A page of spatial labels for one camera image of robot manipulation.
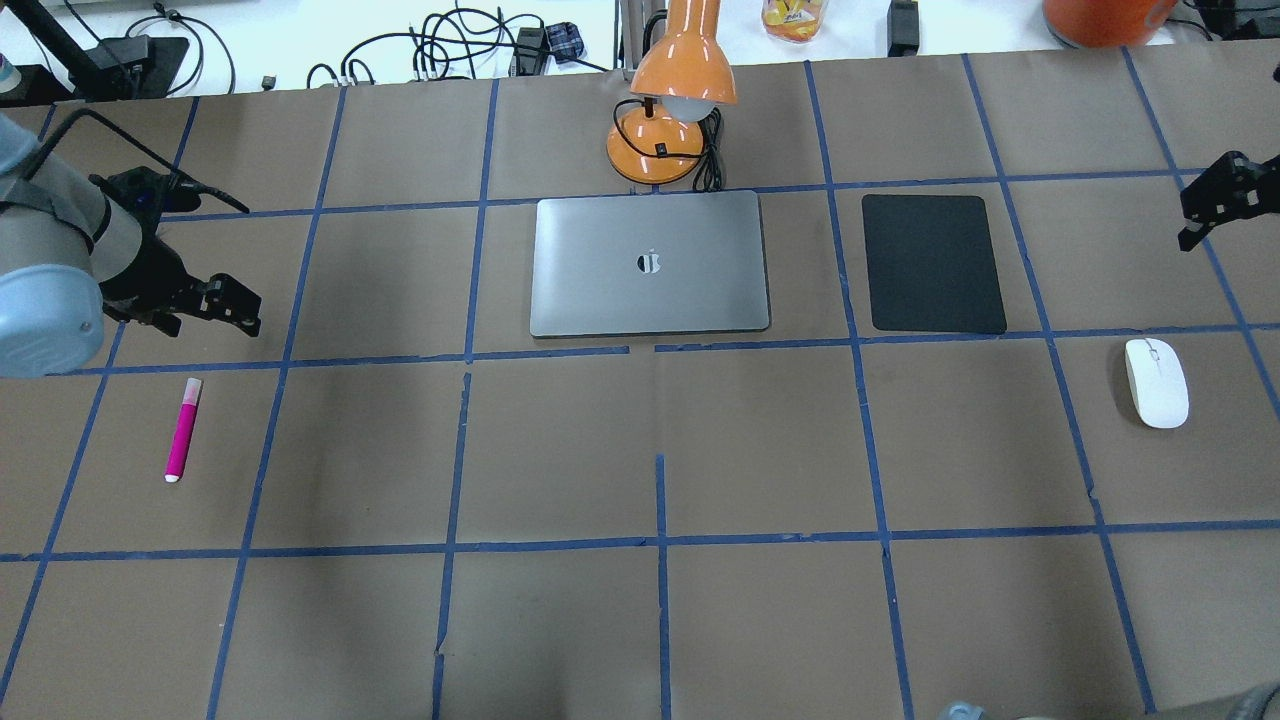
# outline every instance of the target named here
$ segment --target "metal pole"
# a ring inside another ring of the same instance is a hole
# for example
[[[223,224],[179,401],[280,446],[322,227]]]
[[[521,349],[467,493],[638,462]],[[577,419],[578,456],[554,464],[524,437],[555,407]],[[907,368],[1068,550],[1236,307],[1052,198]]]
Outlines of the metal pole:
[[[72,82],[86,100],[128,100],[129,88],[113,82],[109,73],[90,59],[88,54],[67,35],[63,26],[49,14],[40,0],[6,0],[5,6],[58,58],[70,73]]]
[[[622,3],[622,72],[630,78],[644,58],[644,24],[667,6],[667,0],[620,0]]]

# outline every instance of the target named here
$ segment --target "blue tape grid line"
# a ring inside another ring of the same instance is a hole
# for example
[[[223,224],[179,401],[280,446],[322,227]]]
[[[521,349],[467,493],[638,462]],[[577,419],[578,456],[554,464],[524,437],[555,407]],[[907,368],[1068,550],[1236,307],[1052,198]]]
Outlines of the blue tape grid line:
[[[178,140],[178,149],[173,158],[173,164],[175,167],[182,163],[182,155],[187,150],[187,141],[191,140],[191,126],[196,118],[196,108],[197,105],[193,101],[191,109],[187,111],[187,124],[182,131],[182,137]],[[41,138],[44,138],[45,133],[49,131],[49,126],[52,123],[54,113],[56,113],[56,105],[51,105],[49,108],[49,113],[45,115],[45,124],[40,129]],[[84,461],[84,451],[88,448],[90,437],[93,434],[93,423],[97,420],[97,413],[102,406],[102,397],[106,395],[106,384],[111,379],[111,368],[115,366],[115,357],[120,351],[120,342],[123,341],[124,323],[118,323],[115,327],[115,336],[111,338],[111,348],[106,355],[102,377],[97,383],[97,391],[93,393],[93,402],[90,405],[88,416],[84,419],[84,429],[81,432],[79,443],[76,446],[76,456],[67,473],[67,483],[63,486],[63,495],[58,500],[58,510],[54,511],[54,519],[49,525],[49,534],[45,538],[45,548],[38,560],[40,564],[36,566],[36,577],[31,582],[31,591],[27,593],[27,602],[22,609],[22,619],[18,621],[18,630],[14,633],[13,644],[9,647],[9,656],[5,659],[4,673],[0,674],[0,706],[4,705],[5,694],[9,692],[9,683],[13,679],[13,670],[18,662],[18,653],[22,651],[22,642],[27,637],[27,628],[31,624],[31,616],[36,611],[36,600],[40,597],[40,589],[45,583],[45,571],[49,569],[49,562],[54,553],[54,544],[58,542],[58,533],[61,530],[63,519],[67,516],[67,507],[70,503],[72,491],[76,489],[76,479],[79,477],[79,468]]]
[[[298,281],[293,292],[293,309],[289,315],[289,331],[284,338],[284,355],[279,369],[279,379],[275,384],[275,398],[271,401],[271,414],[266,423],[266,437],[262,441],[262,455],[259,460],[257,477],[253,480],[253,495],[250,498],[248,516],[244,520],[244,534],[241,539],[239,555],[236,562],[236,577],[232,580],[230,598],[227,602],[227,620],[223,623],[223,637],[218,646],[218,662],[214,666],[214,678],[209,692],[209,708],[205,715],[207,720],[212,720],[218,715],[218,700],[221,694],[223,676],[227,670],[227,653],[230,650],[232,630],[236,628],[236,611],[239,607],[241,591],[244,585],[244,571],[248,565],[250,548],[253,543],[253,528],[257,523],[257,510],[262,500],[262,482],[266,478],[266,469],[271,457],[271,443],[275,441],[275,427],[280,418],[284,386],[289,378],[289,360],[293,355],[293,341],[298,331],[302,292],[306,288],[307,270],[311,266],[311,251],[315,247],[316,229],[320,227],[320,209],[324,208],[324,197],[329,186],[329,173],[333,169],[333,155],[338,146],[338,132],[342,129],[342,113],[346,104],[347,88],[343,87],[338,91],[338,102],[334,110],[333,129],[329,135],[329,147],[325,152],[324,170],[320,174],[320,187],[316,191],[316,202],[311,214],[311,227],[307,231],[307,242],[302,250],[302,264],[298,269]]]
[[[462,465],[466,460],[470,407],[471,373],[465,373],[462,375],[462,396],[458,402],[458,433],[453,448],[449,525],[444,544],[440,547],[440,552],[444,553],[444,571],[440,574],[440,615],[435,626],[435,659],[431,665],[431,720],[440,720],[440,707],[444,698],[444,639],[449,634],[449,607],[453,603],[453,562],[458,552],[458,509],[462,503]]]
[[[119,324],[115,328],[115,337],[111,340],[111,350],[106,357],[106,364],[111,365],[115,363],[115,354],[120,348],[120,340],[124,337],[124,325]],[[13,669],[18,662],[18,653],[22,651],[22,641],[27,637],[27,626],[31,624],[31,616],[36,611],[36,598],[40,597],[40,588],[45,583],[45,571],[49,569],[49,561],[54,553],[54,543],[58,542],[58,532],[63,527],[63,518],[67,515],[67,506],[72,498],[72,491],[76,488],[76,478],[79,475],[81,462],[84,460],[84,451],[88,448],[90,436],[93,434],[93,420],[97,419],[97,411],[102,406],[102,396],[106,393],[106,383],[110,380],[108,375],[102,375],[102,379],[97,382],[97,391],[93,393],[93,402],[88,409],[88,418],[84,420],[84,429],[81,432],[79,443],[76,446],[76,457],[72,460],[70,470],[67,473],[67,483],[63,486],[63,495],[58,500],[58,510],[54,512],[54,520],[49,527],[49,534],[45,537],[45,548],[41,551],[38,557],[38,565],[36,566],[36,577],[31,582],[31,591],[27,593],[27,603],[22,609],[22,619],[18,621],[18,630],[14,634],[13,644],[9,647],[9,657],[4,664],[4,674],[0,675],[0,706],[4,705],[5,694],[9,692],[9,680],[13,679]]]
[[[876,533],[881,543],[881,565],[884,573],[884,596],[888,605],[890,633],[893,638],[893,660],[897,666],[899,692],[902,696],[902,716],[915,720],[911,698],[911,680],[906,665],[906,643],[902,639],[902,618],[897,603],[897,580],[893,575],[893,536],[888,527],[888,514],[884,510],[884,492],[881,487],[879,457],[876,452],[876,433],[872,428],[870,401],[867,397],[867,378],[863,368],[861,341],[858,336],[858,319],[849,295],[849,274],[845,272],[845,243],[840,231],[840,213],[836,209],[836,186],[831,172],[831,154],[827,147],[827,132],[822,120],[822,102],[818,99],[818,83],[813,77],[813,64],[804,61],[804,74],[809,85],[809,102],[813,105],[814,126],[818,131],[818,149],[822,152],[822,174],[827,188],[827,211],[831,215],[831,234],[836,250],[836,272],[840,275],[840,296],[845,305],[845,322],[851,342],[849,347],[854,360],[854,384],[858,389],[858,410],[863,421],[863,442],[867,446],[867,465],[870,470],[872,500],[876,503]]]
[[[1084,436],[1080,433],[1080,423],[1075,415],[1075,406],[1071,402],[1071,391],[1066,383],[1066,374],[1062,372],[1062,360],[1057,352],[1057,343],[1053,340],[1052,325],[1048,319],[1048,310],[1044,306],[1044,297],[1041,295],[1039,282],[1036,279],[1036,268],[1032,266],[1030,252],[1027,247],[1027,237],[1023,233],[1021,222],[1018,219],[1018,209],[1014,206],[1014,196],[1009,188],[1005,176],[1005,167],[1000,159],[1000,149],[992,133],[991,120],[987,117],[987,108],[983,104],[982,90],[978,87],[978,77],[973,70],[973,63],[968,54],[960,56],[964,63],[965,76],[969,79],[969,88],[978,109],[978,119],[982,122],[982,132],[991,151],[991,160],[996,167],[996,176],[1000,178],[1000,191],[1005,197],[1005,208],[1009,210],[1009,220],[1014,228],[1014,238],[1018,241],[1018,250],[1023,256],[1023,268],[1027,272],[1027,282],[1030,286],[1032,297],[1036,301],[1036,313],[1039,315],[1041,328],[1044,332],[1044,345],[1048,348],[1050,363],[1053,366],[1053,377],[1057,380],[1057,389],[1062,397],[1062,409],[1066,413],[1066,421],[1071,430],[1071,441],[1075,443],[1075,454],[1080,465],[1080,475],[1084,478],[1084,489],[1093,509],[1093,523],[1102,546],[1102,557],[1107,566],[1107,575],[1111,580],[1111,591],[1115,594],[1116,611],[1120,615],[1120,626],[1124,630],[1125,644],[1129,647],[1129,659],[1133,664],[1134,676],[1138,680],[1138,691],[1142,694],[1142,703],[1146,711],[1155,712],[1156,702],[1151,692],[1151,683],[1147,679],[1147,667],[1142,659],[1142,648],[1138,646],[1138,635],[1133,629],[1133,618],[1129,614],[1129,602],[1125,598],[1124,583],[1120,578],[1120,566],[1116,564],[1115,552],[1111,548],[1111,538],[1106,529],[1106,518],[1102,512],[1102,503],[1094,493],[1093,470],[1089,468],[1089,457],[1084,450]]]
[[[1032,525],[1006,528],[936,528],[914,530],[892,530],[895,541],[932,539],[983,539],[983,538],[1043,538],[1061,536],[1092,536],[1106,532],[1112,536],[1133,534],[1176,534],[1176,533],[1220,533],[1280,530],[1280,518],[1257,520],[1189,520],[1170,523],[1119,523],[1098,528],[1089,525]],[[618,547],[668,547],[687,546],[741,546],[741,544],[800,544],[800,543],[859,543],[879,542],[876,530],[840,530],[826,533],[745,533],[713,536],[627,536],[612,538],[585,538],[559,541],[515,541],[515,542],[458,542],[452,546],[454,553],[495,553],[495,552],[562,552],[573,550],[609,550]],[[403,544],[347,544],[324,547],[255,547],[250,557],[353,557],[378,555],[443,555],[449,551],[448,543],[403,543]],[[198,548],[198,550],[96,550],[64,551],[49,555],[50,562],[109,562],[118,560],[227,560],[239,557],[239,548]],[[0,553],[0,564],[40,562],[42,552]]]
[[[493,133],[498,117],[499,81],[489,86],[489,113],[485,119],[484,160],[480,165],[480,202],[476,209],[476,236],[471,252],[471,288],[467,299],[467,333],[463,360],[475,361],[476,306],[480,302],[480,263],[484,256],[484,219],[489,200],[489,170],[493,160]],[[444,571],[440,575],[440,615],[435,629],[435,657],[431,665],[431,720],[440,720],[444,701],[444,641],[449,634],[449,607],[453,602],[453,562],[458,546],[458,510],[462,502],[462,465],[467,448],[467,413],[471,407],[471,373],[462,375],[458,406],[457,445],[453,454],[453,489],[449,495],[449,525],[444,541]]]
[[[667,592],[667,457],[658,455],[653,464],[658,501],[658,667],[660,669],[662,720],[671,720],[671,596]]]
[[[228,603],[228,621],[224,628],[223,641],[219,648],[218,666],[215,670],[214,687],[210,694],[209,717],[216,714],[218,694],[220,692],[220,684],[223,673],[225,669],[227,652],[229,650],[229,639],[232,634],[232,625],[234,623],[236,607],[238,605],[239,592],[243,584],[244,565],[250,557],[334,557],[334,556],[374,556],[374,555],[416,555],[416,553],[443,553],[445,556],[445,574],[442,577],[442,610],[440,610],[440,624],[438,626],[438,643],[443,643],[447,624],[448,624],[448,607],[449,598],[452,594],[452,564],[456,553],[467,552],[548,552],[548,551],[571,551],[571,550],[595,550],[595,548],[609,548],[609,547],[646,547],[657,546],[659,548],[659,602],[660,602],[660,621],[662,628],[659,648],[662,659],[662,707],[663,716],[671,716],[671,684],[669,684],[669,616],[668,616],[668,596],[667,596],[667,573],[666,573],[666,560],[667,548],[669,546],[707,546],[707,544],[754,544],[754,543],[799,543],[799,542],[878,542],[882,544],[882,559],[883,569],[886,575],[886,593],[890,605],[891,614],[891,626],[893,630],[895,641],[895,655],[899,665],[899,679],[901,684],[901,692],[904,697],[904,711],[908,719],[914,716],[910,700],[910,685],[906,674],[906,659],[905,648],[901,639],[901,620],[899,618],[897,602],[896,602],[896,587],[893,583],[892,573],[892,560],[888,552],[890,542],[897,541],[928,541],[928,539],[973,539],[973,538],[1018,538],[1018,537],[1055,537],[1055,536],[1087,536],[1097,534],[1103,544],[1103,555],[1107,559],[1108,573],[1112,580],[1112,588],[1116,593],[1117,607],[1121,612],[1121,623],[1125,629],[1125,637],[1130,647],[1130,655],[1133,656],[1135,674],[1139,679],[1140,691],[1143,693],[1144,703],[1147,710],[1153,710],[1155,703],[1151,700],[1149,685],[1146,679],[1146,673],[1142,666],[1140,653],[1138,652],[1137,639],[1133,633],[1132,620],[1129,619],[1128,606],[1124,598],[1123,585],[1120,584],[1119,570],[1115,565],[1114,553],[1110,546],[1110,534],[1133,534],[1133,533],[1181,533],[1181,532],[1222,532],[1222,530],[1274,530],[1280,529],[1280,519],[1260,519],[1260,520],[1211,520],[1211,521],[1190,521],[1190,523],[1134,523],[1134,524],[1107,524],[1102,516],[1101,506],[1096,500],[1092,498],[1092,474],[1088,471],[1087,457],[1084,455],[1083,439],[1079,434],[1078,423],[1075,421],[1074,410],[1070,405],[1070,396],[1066,392],[1065,377],[1062,375],[1061,364],[1057,359],[1056,346],[1053,343],[1055,338],[1061,337],[1116,337],[1116,336],[1129,336],[1129,334],[1176,334],[1176,333],[1221,333],[1221,332],[1240,332],[1249,346],[1251,354],[1254,357],[1254,363],[1258,366],[1260,375],[1263,380],[1263,386],[1267,391],[1268,398],[1276,410],[1277,416],[1280,416],[1280,402],[1276,401],[1276,392],[1271,383],[1270,377],[1266,373],[1266,368],[1262,364],[1261,355],[1251,331],[1276,331],[1280,329],[1280,324],[1248,324],[1244,320],[1243,311],[1235,300],[1234,292],[1230,288],[1225,272],[1219,263],[1212,249],[1206,243],[1206,250],[1210,252],[1211,263],[1217,273],[1220,283],[1222,284],[1224,293],[1231,305],[1233,313],[1236,318],[1235,325],[1196,325],[1196,327],[1169,327],[1169,328],[1110,328],[1110,329],[1082,329],[1082,331],[1053,331],[1048,324],[1047,311],[1044,310],[1043,299],[1039,295],[1038,284],[1034,279],[1034,270],[1030,264],[1029,255],[1025,247],[1025,238],[1021,233],[1020,224],[1015,209],[1012,206],[1011,193],[1009,191],[1010,183],[1020,182],[1057,182],[1057,181],[1088,181],[1088,179],[1106,179],[1106,178],[1129,178],[1129,177],[1172,177],[1179,187],[1183,187],[1181,174],[1183,173],[1198,173],[1203,168],[1196,169],[1179,169],[1174,163],[1172,155],[1169,150],[1169,145],[1164,137],[1164,133],[1158,126],[1155,115],[1155,110],[1147,97],[1144,88],[1142,87],[1140,78],[1138,77],[1137,69],[1133,64],[1132,56],[1128,50],[1123,50],[1125,61],[1128,64],[1130,76],[1138,88],[1139,96],[1144,104],[1144,109],[1152,123],[1152,128],[1160,140],[1161,149],[1165,154],[1167,169],[1161,170],[1138,170],[1138,172],[1108,172],[1108,173],[1057,173],[1057,174],[1030,174],[1030,176],[1006,176],[1004,174],[1002,164],[998,159],[998,150],[995,145],[995,138],[989,127],[989,122],[986,115],[984,106],[982,105],[982,96],[978,90],[977,79],[973,73],[970,61],[968,56],[963,56],[966,74],[969,77],[970,88],[974,94],[974,101],[978,105],[979,117],[983,123],[984,135],[991,149],[993,161],[996,164],[997,176],[995,177],[961,177],[961,178],[936,178],[936,179],[904,179],[904,181],[878,181],[878,182],[852,182],[852,183],[837,183],[833,182],[831,172],[829,154],[826,143],[826,133],[822,124],[820,105],[818,100],[817,85],[813,78],[812,67],[805,63],[806,78],[809,82],[810,101],[813,104],[815,126],[818,129],[819,145],[823,155],[823,169],[824,169],[824,183],[823,184],[801,184],[801,186],[773,186],[773,187],[759,187],[753,188],[756,192],[771,193],[771,192],[806,192],[806,191],[826,191],[828,195],[828,210],[831,213],[832,233],[836,243],[836,252],[838,260],[838,272],[841,281],[842,301],[845,302],[846,323],[849,325],[849,338],[814,338],[814,340],[795,340],[795,341],[742,341],[742,342],[721,342],[721,343],[682,343],[682,345],[658,345],[654,347],[658,352],[685,352],[685,351],[714,351],[714,350],[764,350],[764,348],[786,348],[786,347],[828,347],[828,346],[850,346],[854,354],[855,361],[855,374],[856,384],[859,391],[860,410],[863,413],[864,424],[864,441],[868,443],[869,462],[872,465],[872,483],[873,495],[876,497],[877,505],[877,530],[874,532],[836,532],[836,533],[776,533],[776,534],[724,534],[724,536],[676,536],[668,537],[666,533],[666,483],[664,483],[664,462],[663,457],[658,456],[657,460],[657,475],[658,475],[658,534],[654,537],[618,537],[618,538],[593,538],[593,539],[566,539],[566,541],[539,541],[539,542],[472,542],[472,543],[458,543],[456,538],[457,528],[457,510],[458,510],[458,497],[461,493],[461,469],[462,469],[462,455],[465,448],[465,432],[466,432],[466,414],[470,398],[470,384],[471,374],[466,373],[463,379],[463,392],[462,392],[462,407],[460,410],[460,428],[458,428],[458,445],[457,445],[457,457],[456,457],[456,475],[454,475],[454,492],[453,500],[451,502],[451,529],[449,537],[444,543],[416,543],[416,544],[388,544],[388,546],[344,546],[344,547],[284,547],[284,548],[252,548],[251,534],[252,525],[256,520],[257,503],[261,495],[262,480],[265,479],[266,462],[270,456],[270,445],[274,437],[275,423],[278,419],[279,405],[283,398],[284,382],[289,368],[294,366],[340,366],[340,365],[376,365],[376,364],[401,364],[401,363],[443,363],[443,361],[488,361],[488,360],[513,360],[513,359],[534,359],[534,357],[564,357],[564,356],[586,356],[586,355],[618,355],[627,354],[630,348],[626,346],[612,346],[612,347],[596,347],[596,348],[564,348],[564,350],[536,350],[536,351],[511,351],[511,352],[474,352],[474,329],[475,329],[475,313],[479,292],[479,277],[480,277],[480,263],[483,256],[483,228],[484,228],[484,213],[490,205],[527,205],[538,202],[540,199],[512,199],[512,200],[489,200],[488,199],[488,176],[492,160],[492,145],[493,145],[493,131],[494,131],[494,118],[497,111],[497,94],[498,82],[494,82],[490,91],[490,106],[488,117],[488,127],[485,136],[485,155],[484,155],[484,168],[481,173],[481,193],[477,201],[457,201],[457,202],[426,202],[426,204],[406,204],[406,205],[370,205],[370,206],[352,206],[352,208],[324,208],[324,193],[328,184],[328,176],[333,163],[333,154],[337,143],[338,131],[342,119],[342,110],[346,100],[346,91],[339,94],[338,108],[334,119],[333,133],[330,137],[330,145],[326,154],[325,169],[321,177],[321,184],[317,191],[317,201],[312,209],[298,209],[298,210],[273,210],[273,211],[257,211],[251,213],[250,218],[265,218],[265,217],[311,217],[311,228],[308,231],[308,238],[306,250],[303,254],[303,263],[300,270],[300,279],[297,286],[297,292],[294,296],[293,313],[289,324],[289,334],[285,342],[284,359],[279,363],[266,361],[266,363],[212,363],[212,364],[188,364],[188,365],[148,365],[148,366],[133,366],[133,368],[116,368],[115,356],[119,350],[119,345],[123,340],[124,327],[119,325],[116,328],[115,337],[111,343],[111,351],[108,363],[104,368],[78,370],[72,374],[84,374],[84,375],[100,375],[101,380],[99,383],[97,392],[95,395],[93,404],[90,409],[90,416],[86,420],[84,430],[82,433],[81,443],[77,448],[76,459],[73,461],[72,469],[69,470],[68,482],[64,487],[63,496],[60,498],[58,512],[55,514],[54,523],[50,528],[49,537],[46,538],[44,551],[38,553],[3,553],[0,555],[0,562],[36,562],[37,571],[35,580],[32,583],[31,593],[28,594],[27,605],[23,611],[22,620],[19,623],[18,632],[15,634],[13,646],[10,648],[9,657],[5,664],[5,670],[3,678],[0,678],[0,701],[3,701],[4,694],[8,689],[14,664],[26,634],[26,629],[29,624],[31,615],[35,609],[36,598],[40,592],[40,585],[42,583],[45,571],[49,562],[78,562],[78,561],[116,561],[116,560],[175,560],[175,559],[237,559],[237,575],[233,583],[232,598]],[[180,161],[182,155],[186,150],[189,133],[192,131],[196,111],[198,109],[198,99],[192,101],[191,111],[188,113],[187,124],[183,131],[182,141],[179,142],[178,152],[175,155],[175,161]],[[52,122],[55,109],[51,108],[46,114],[44,128],[41,129],[41,136],[44,136],[49,126]],[[893,187],[911,187],[911,186],[945,186],[945,184],[966,184],[966,183],[1000,183],[1002,193],[1005,196],[1006,206],[1010,213],[1010,219],[1014,224],[1015,237],[1019,241],[1019,249],[1024,258],[1024,266],[1028,273],[1028,279],[1033,290],[1033,297],[1037,302],[1037,311],[1041,316],[1041,331],[1032,332],[1012,332],[1005,336],[965,336],[965,334],[909,334],[909,336],[884,336],[884,337],[869,337],[863,338],[856,333],[856,320],[852,313],[852,304],[849,295],[849,281],[844,270],[844,246],[840,233],[840,220],[835,206],[835,192],[840,190],[870,190],[870,188],[893,188]],[[348,213],[372,213],[372,211],[397,211],[397,210],[426,210],[426,209],[444,209],[444,208],[475,208],[477,210],[477,228],[475,238],[475,249],[472,258],[472,278],[471,278],[471,292],[468,299],[468,311],[467,311],[467,341],[466,350],[463,354],[448,354],[448,355],[435,355],[435,356],[390,356],[390,357],[343,357],[343,359],[321,359],[321,360],[292,360],[292,345],[297,328],[297,318],[301,307],[302,291],[306,282],[307,266],[310,264],[310,255],[314,246],[315,231],[317,228],[321,215],[325,214],[348,214]],[[218,214],[218,215],[200,215],[200,217],[174,217],[166,218],[166,222],[196,222],[207,219],[238,219],[244,218],[242,214]],[[870,424],[870,413],[867,404],[865,396],[865,383],[861,373],[861,356],[860,347],[863,345],[879,345],[879,343],[911,343],[911,342],[966,342],[966,341],[1001,341],[1001,340],[1044,340],[1051,350],[1051,359],[1053,360],[1055,374],[1060,383],[1060,389],[1064,395],[1064,407],[1068,411],[1069,421],[1073,432],[1073,439],[1076,442],[1076,451],[1082,461],[1082,469],[1084,470],[1085,483],[1091,493],[1091,502],[1094,506],[1096,521],[1092,525],[1064,525],[1064,527],[1032,527],[1032,528],[952,528],[952,529],[916,529],[916,530],[891,530],[884,516],[883,496],[879,487],[879,474],[878,462],[874,455],[874,437]],[[280,373],[280,380],[276,387],[276,396],[273,405],[273,411],[270,416],[270,423],[268,427],[268,437],[264,442],[262,456],[260,461],[260,471],[255,483],[253,500],[250,509],[250,518],[246,521],[246,534],[241,548],[206,548],[206,550],[160,550],[160,551],[95,551],[95,552],[54,552],[52,547],[56,541],[58,529],[63,521],[67,505],[69,502],[70,492],[74,486],[76,475],[78,474],[79,465],[83,459],[83,452],[87,447],[88,438],[92,433],[92,425],[96,419],[101,398],[105,393],[105,387],[109,377],[111,374],[140,374],[140,373],[182,373],[182,372],[218,372],[218,370],[244,370],[244,369],[276,369]],[[439,653],[439,644],[436,647],[436,666],[433,674],[433,717],[439,716],[439,702],[440,691],[443,689],[443,655]]]
[[[486,147],[489,146],[492,137],[486,138]],[[1089,181],[1089,179],[1117,179],[1117,178],[1147,178],[1147,177],[1178,177],[1181,174],[1196,174],[1203,172],[1204,168],[1172,168],[1172,169],[1160,169],[1160,170],[1111,170],[1111,172],[1098,172],[1098,173],[1046,173],[1046,174],[1029,174],[1029,176],[1007,176],[1004,179],[1010,183],[1024,183],[1024,182],[1062,182],[1062,181]],[[483,176],[483,188],[486,188],[486,177]],[[891,179],[891,181],[860,181],[860,182],[829,182],[823,184],[777,184],[777,186],[760,186],[760,187],[742,187],[737,190],[750,190],[753,192],[772,195],[780,192],[819,192],[828,188],[835,190],[882,190],[882,188],[900,188],[900,187],[936,187],[947,184],[993,184],[1000,182],[1001,178],[995,176],[972,176],[972,177],[956,177],[956,178],[923,178],[923,179]],[[668,190],[664,193],[671,195],[685,195],[692,192],[691,190]],[[625,197],[628,195],[635,195],[635,192],[616,192],[616,193],[600,193],[600,195],[564,195],[556,197]],[[548,197],[511,197],[511,199],[490,199],[484,197],[484,200],[444,200],[436,202],[398,202],[389,205],[347,205],[338,208],[323,208],[320,210],[321,215],[349,215],[358,213],[398,213],[410,210],[447,210],[457,208],[480,208],[481,205],[486,208],[494,206],[512,206],[512,205],[536,205],[538,202],[547,200]],[[239,219],[253,219],[253,218],[294,218],[300,215],[310,217],[315,213],[311,209],[292,209],[292,210],[253,210],[251,213],[211,213],[204,215],[165,215],[165,223],[200,223],[205,220],[239,220]]]
[[[1183,176],[1178,170],[1178,163],[1174,161],[1174,152],[1169,147],[1169,140],[1165,137],[1165,131],[1160,127],[1160,118],[1156,117],[1156,108],[1151,104],[1151,97],[1147,95],[1147,88],[1142,85],[1142,77],[1138,74],[1138,67],[1133,61],[1133,55],[1129,53],[1128,47],[1121,47],[1120,53],[1124,55],[1125,65],[1129,68],[1129,77],[1133,78],[1133,85],[1138,90],[1138,97],[1142,99],[1142,106],[1147,111],[1147,120],[1151,122],[1151,129],[1156,133],[1156,140],[1160,141],[1160,151],[1165,154],[1165,163],[1169,165],[1169,170],[1174,177],[1174,182],[1178,184],[1179,192],[1185,190],[1187,183],[1183,182]],[[1258,378],[1262,379],[1262,387],[1267,392],[1267,400],[1271,401],[1271,410],[1276,414],[1276,419],[1280,419],[1280,397],[1276,396],[1275,384],[1271,382],[1271,374],[1267,373],[1267,365],[1262,360],[1262,352],[1258,350],[1258,343],[1253,338],[1253,331],[1249,328],[1249,323],[1244,319],[1244,310],[1240,307],[1240,302],[1235,297],[1235,291],[1231,290],[1231,283],[1226,278],[1226,269],[1222,268],[1221,260],[1217,258],[1217,252],[1213,250],[1213,243],[1210,238],[1204,238],[1201,243],[1204,247],[1204,254],[1208,256],[1210,264],[1213,266],[1213,274],[1217,275],[1217,282],[1222,286],[1222,295],[1226,296],[1226,302],[1231,307],[1231,314],[1235,316],[1235,323],[1239,325],[1240,334],[1244,336],[1244,345],[1249,348],[1249,355],[1253,356],[1253,364],[1258,369]]]
[[[476,202],[476,240],[471,251],[471,290],[467,296],[467,334],[463,350],[467,365],[475,355],[476,305],[480,302],[480,261],[484,256],[484,219],[489,206],[489,170],[493,160],[493,128],[498,117],[498,88],[499,82],[495,79],[489,86],[489,117],[484,131],[484,160],[480,165],[480,200]]]

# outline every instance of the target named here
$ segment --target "orange object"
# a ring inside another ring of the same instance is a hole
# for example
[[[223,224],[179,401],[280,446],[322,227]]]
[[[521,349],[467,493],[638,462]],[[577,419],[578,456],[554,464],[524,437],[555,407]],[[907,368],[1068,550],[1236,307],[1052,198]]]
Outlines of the orange object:
[[[636,108],[618,120],[622,132],[627,133],[626,140],[618,135],[618,128],[609,131],[605,149],[609,151],[609,163],[622,177],[632,182],[646,184],[662,184],[675,182],[689,174],[698,165],[698,160],[691,158],[649,158],[657,155],[658,143],[662,143],[667,152],[678,155],[698,155],[703,151],[703,131],[698,123],[682,123],[671,117],[662,105],[654,105],[653,117],[645,117],[644,108]],[[641,155],[630,145],[630,140],[636,147],[646,152]]]
[[[671,0],[667,32],[640,60],[631,92],[737,102],[733,69],[716,44],[719,0]]]
[[[809,42],[822,29],[827,0],[764,0],[764,32],[788,42]]]
[[[631,79],[631,92],[657,97],[660,104],[653,104],[652,111],[641,106],[623,115],[605,141],[609,163],[625,178],[662,184],[689,174],[704,147],[698,120],[716,104],[737,102],[733,68],[716,44],[718,20],[719,0],[671,0],[667,32],[640,60]]]
[[[1044,0],[1044,22],[1076,47],[1146,45],[1178,0]]]

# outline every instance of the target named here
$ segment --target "plaid cloth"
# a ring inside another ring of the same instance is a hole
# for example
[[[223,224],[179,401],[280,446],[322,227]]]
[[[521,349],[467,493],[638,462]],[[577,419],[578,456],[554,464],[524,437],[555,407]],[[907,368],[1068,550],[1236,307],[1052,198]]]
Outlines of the plaid cloth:
[[[547,26],[547,40],[550,42],[550,51],[557,63],[581,58],[586,49],[582,45],[582,36],[577,32],[577,26],[573,23]]]

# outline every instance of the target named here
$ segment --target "white table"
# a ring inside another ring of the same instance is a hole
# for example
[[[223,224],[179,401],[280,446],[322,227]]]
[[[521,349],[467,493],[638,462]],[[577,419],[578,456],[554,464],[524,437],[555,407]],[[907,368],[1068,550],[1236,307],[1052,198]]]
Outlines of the white table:
[[[584,59],[612,67],[614,13],[609,0],[468,0],[465,5],[493,12],[498,5],[508,14],[536,12],[548,23],[576,23],[586,42]],[[212,24],[227,40],[236,58],[238,92],[257,91],[262,76],[274,74],[280,90],[305,87],[307,69],[315,63],[337,65],[356,42],[381,32],[407,31],[420,26],[428,12],[444,12],[452,0],[206,0],[172,3],[172,8],[191,13]],[[924,0],[920,3],[922,54],[998,53],[1010,50],[1057,49],[1041,17],[1041,0]],[[152,14],[145,0],[111,0],[77,4],[84,19],[102,37],[123,35],[134,19]],[[840,58],[879,58],[886,47],[888,0],[832,0],[826,24],[806,45],[791,45],[764,33],[760,0],[723,0],[719,42],[731,63],[759,64]],[[63,27],[83,47],[95,45],[72,15],[52,9]],[[154,36],[183,36],[168,22],[147,29]],[[1201,42],[1201,36],[1185,26],[1166,26],[1153,44]],[[0,53],[17,64],[42,63],[44,59],[26,28],[12,13],[0,13]],[[180,95],[225,92],[229,68],[221,47],[206,33],[205,70],[198,82]],[[374,70],[379,82],[406,82],[412,78],[408,38],[378,42],[358,55]],[[511,51],[498,50],[477,63],[481,77],[503,76]],[[67,70],[52,59],[55,74],[65,81]],[[178,78],[195,67],[195,44]],[[548,73],[593,72],[576,64],[557,67],[548,61]]]

